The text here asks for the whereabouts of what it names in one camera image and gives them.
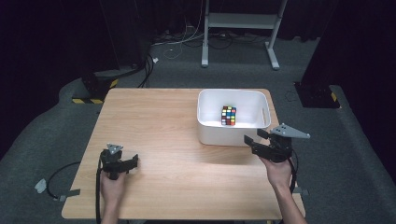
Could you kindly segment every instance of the black cable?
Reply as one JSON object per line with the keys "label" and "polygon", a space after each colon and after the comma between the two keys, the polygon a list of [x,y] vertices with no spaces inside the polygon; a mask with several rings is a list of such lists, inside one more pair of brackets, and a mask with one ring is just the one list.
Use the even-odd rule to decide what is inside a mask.
{"label": "black cable", "polygon": [[233,37],[232,37],[230,34],[228,34],[228,33],[219,34],[219,35],[215,35],[215,36],[217,36],[219,40],[230,40],[230,41],[229,41],[229,44],[228,44],[227,46],[222,47],[222,48],[214,47],[213,45],[208,44],[208,46],[209,46],[210,48],[212,48],[212,49],[227,49],[227,48],[229,48],[229,47],[233,44]]}
{"label": "black cable", "polygon": [[73,163],[67,164],[66,166],[64,166],[64,167],[62,167],[62,168],[60,168],[60,169],[58,169],[55,173],[53,173],[53,174],[50,176],[49,181],[47,182],[47,193],[48,193],[48,195],[49,195],[50,197],[52,197],[52,198],[54,198],[54,199],[56,199],[56,200],[59,200],[59,199],[60,199],[59,196],[53,194],[53,193],[50,191],[50,181],[52,180],[52,178],[55,177],[55,176],[56,176],[59,172],[61,172],[63,169],[65,169],[65,168],[67,168],[67,167],[69,167],[69,166],[72,166],[72,165],[79,164],[79,163],[80,163],[80,161],[75,161],[75,162],[73,162]]}
{"label": "black cable", "polygon": [[96,211],[96,223],[102,222],[100,218],[100,174],[102,172],[101,161],[99,159],[98,169],[96,171],[96,188],[95,188],[95,211]]}
{"label": "black cable", "polygon": [[151,57],[151,55],[148,55],[149,59],[146,59],[146,64],[145,64],[145,71],[146,71],[146,76],[145,79],[137,86],[137,88],[143,88],[145,85],[148,84],[149,76],[151,75],[153,69],[154,69],[154,61]]}

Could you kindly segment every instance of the black curtain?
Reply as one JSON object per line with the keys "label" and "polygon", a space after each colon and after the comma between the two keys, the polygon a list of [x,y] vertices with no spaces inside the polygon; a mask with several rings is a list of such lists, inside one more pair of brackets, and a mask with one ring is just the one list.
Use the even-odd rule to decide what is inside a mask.
{"label": "black curtain", "polygon": [[396,182],[396,2],[339,1],[301,84],[342,87],[373,149]]}
{"label": "black curtain", "polygon": [[0,159],[23,128],[59,101],[59,90],[78,78],[68,55],[58,1],[0,3]]}

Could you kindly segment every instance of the wire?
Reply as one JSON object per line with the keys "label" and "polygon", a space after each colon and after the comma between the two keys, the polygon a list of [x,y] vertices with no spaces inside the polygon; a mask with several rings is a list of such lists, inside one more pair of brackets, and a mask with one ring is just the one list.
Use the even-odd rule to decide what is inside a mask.
{"label": "wire", "polygon": [[148,57],[149,59],[146,58],[146,63],[145,63],[145,72],[146,72],[145,79],[143,79],[143,81],[137,86],[137,88],[143,88],[144,86],[146,86],[147,88],[149,87],[149,76],[154,70],[154,61],[151,55],[148,55]]}
{"label": "wire", "polygon": [[96,223],[100,224],[102,222],[100,218],[100,174],[102,173],[101,160],[99,158],[98,169],[96,170],[96,188],[95,188],[95,213],[96,213]]}
{"label": "wire", "polygon": [[49,195],[50,197],[52,197],[52,198],[54,198],[54,199],[56,199],[56,200],[60,200],[60,197],[59,197],[59,196],[53,194],[53,193],[50,191],[50,181],[52,180],[52,178],[55,177],[59,172],[61,172],[61,171],[64,170],[65,168],[67,168],[67,167],[69,167],[69,166],[72,166],[72,165],[76,165],[76,164],[80,164],[80,161],[75,161],[75,162],[73,162],[73,163],[67,164],[66,166],[64,166],[64,167],[58,169],[57,171],[55,171],[55,173],[53,173],[53,174],[50,176],[49,181],[47,182],[47,193],[48,193],[48,195]]}

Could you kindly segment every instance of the yellow and black hazard tape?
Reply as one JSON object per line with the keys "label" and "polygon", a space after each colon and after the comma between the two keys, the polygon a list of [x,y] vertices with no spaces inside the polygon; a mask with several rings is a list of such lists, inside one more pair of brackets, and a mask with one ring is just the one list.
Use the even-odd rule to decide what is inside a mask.
{"label": "yellow and black hazard tape", "polygon": [[[109,89],[113,89],[117,86],[119,80],[115,79],[112,81],[109,85]],[[75,104],[95,104],[95,105],[100,105],[105,102],[104,99],[97,99],[97,98],[72,98],[72,102]]]}
{"label": "yellow and black hazard tape", "polygon": [[104,102],[104,100],[101,99],[81,99],[81,98],[74,98],[72,99],[73,103],[75,104],[95,104],[95,105],[100,105]]}
{"label": "yellow and black hazard tape", "polygon": [[117,83],[119,83],[119,80],[118,80],[118,79],[112,81],[111,84],[110,84],[110,89],[115,88],[115,87],[117,86]]}

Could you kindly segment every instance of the wooden table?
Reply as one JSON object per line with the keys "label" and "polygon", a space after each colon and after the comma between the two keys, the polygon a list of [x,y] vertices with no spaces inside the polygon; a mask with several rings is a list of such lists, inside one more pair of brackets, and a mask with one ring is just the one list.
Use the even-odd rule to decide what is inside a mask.
{"label": "wooden table", "polygon": [[[95,218],[95,174],[106,143],[139,155],[127,175],[122,219],[281,219],[265,166],[250,147],[203,145],[197,133],[199,89],[113,89],[103,105],[67,198],[64,218]],[[272,124],[278,125],[271,95]],[[304,214],[299,194],[293,195]]]}

